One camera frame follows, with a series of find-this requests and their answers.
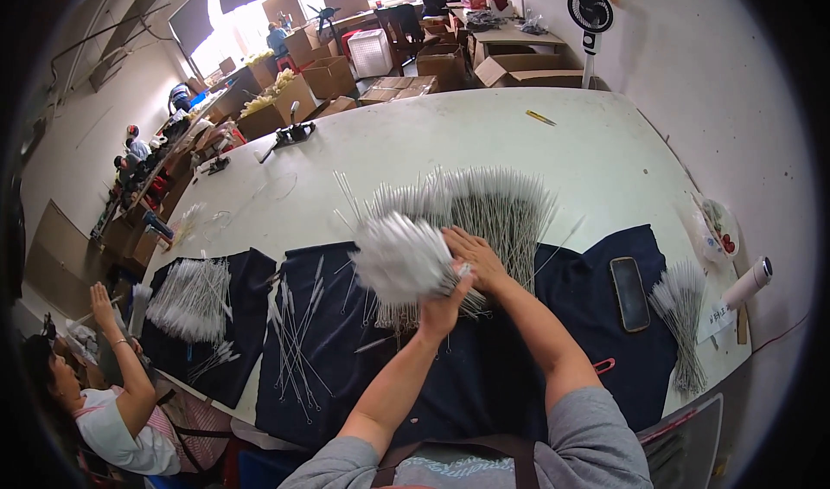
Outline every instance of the black hair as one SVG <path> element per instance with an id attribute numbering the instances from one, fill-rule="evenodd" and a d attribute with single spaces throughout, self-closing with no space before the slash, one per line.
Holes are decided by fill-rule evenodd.
<path id="1" fill-rule="evenodd" d="M 46 336 L 30 336 L 21 346 L 23 369 L 28 374 L 34 394 L 43 417 L 56 432 L 61 447 L 67 454 L 75 456 L 81 444 L 80 432 L 72 415 L 55 399 L 51 390 L 55 389 L 55 373 L 51 362 L 55 359 Z"/>

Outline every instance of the red wire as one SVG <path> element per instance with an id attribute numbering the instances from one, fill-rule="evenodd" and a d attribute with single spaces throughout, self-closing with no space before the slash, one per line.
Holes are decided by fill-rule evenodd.
<path id="1" fill-rule="evenodd" d="M 753 350 L 752 353 L 753 354 L 758 354 L 761 351 L 761 349 L 763 349 L 765 346 L 769 345 L 773 341 L 778 341 L 779 339 L 783 338 L 784 336 L 787 335 L 787 333 L 790 330 L 792 330 L 792 329 L 800 326 L 802 323 L 804 323 L 804 320 L 806 320 L 808 316 L 810 316 L 810 313 L 807 313 L 806 315 L 804 315 L 804 317 L 801 320 L 798 320 L 798 323 L 796 323 L 794 326 L 790 327 L 789 329 L 784 330 L 782 335 L 776 336 L 773 339 L 770 339 L 769 341 L 765 341 L 762 346 L 760 346 L 757 349 Z"/>

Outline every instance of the paper label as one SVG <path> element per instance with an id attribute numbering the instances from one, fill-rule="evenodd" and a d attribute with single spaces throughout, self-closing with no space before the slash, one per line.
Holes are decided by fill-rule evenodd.
<path id="1" fill-rule="evenodd" d="M 711 310 L 700 316 L 700 325 L 697 331 L 697 342 L 703 343 L 710 336 L 714 336 L 721 329 L 729 326 L 738 317 L 736 310 L 728 310 L 723 300 L 712 304 Z"/>

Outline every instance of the white stand fan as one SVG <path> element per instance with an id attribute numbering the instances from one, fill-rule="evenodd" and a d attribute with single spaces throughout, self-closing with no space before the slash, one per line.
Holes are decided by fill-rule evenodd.
<path id="1" fill-rule="evenodd" d="M 585 49 L 587 57 L 582 75 L 582 88 L 588 89 L 591 76 L 594 75 L 594 56 L 599 53 L 601 34 L 613 24 L 614 11 L 608 0 L 568 0 L 568 12 L 577 26 L 584 31 L 582 48 Z"/>

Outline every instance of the hand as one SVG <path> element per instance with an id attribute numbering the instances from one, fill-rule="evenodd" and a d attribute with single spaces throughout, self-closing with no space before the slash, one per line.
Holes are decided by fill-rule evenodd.
<path id="1" fill-rule="evenodd" d="M 510 279 L 486 240 L 473 237 L 458 226 L 444 227 L 441 232 L 452 255 L 463 262 L 470 262 L 476 270 L 478 279 L 473 287 L 477 291 L 492 293 L 500 283 Z"/>
<path id="2" fill-rule="evenodd" d="M 104 332 L 113 327 L 117 328 L 112 302 L 109 301 L 109 295 L 106 294 L 106 289 L 101 282 L 89 288 L 89 297 L 92 299 L 92 314 L 100 328 Z"/>
<path id="3" fill-rule="evenodd" d="M 421 300 L 421 324 L 418 326 L 418 333 L 429 343 L 441 343 L 456 326 L 458 308 L 475 278 L 474 272 L 464 276 L 449 297 Z"/>

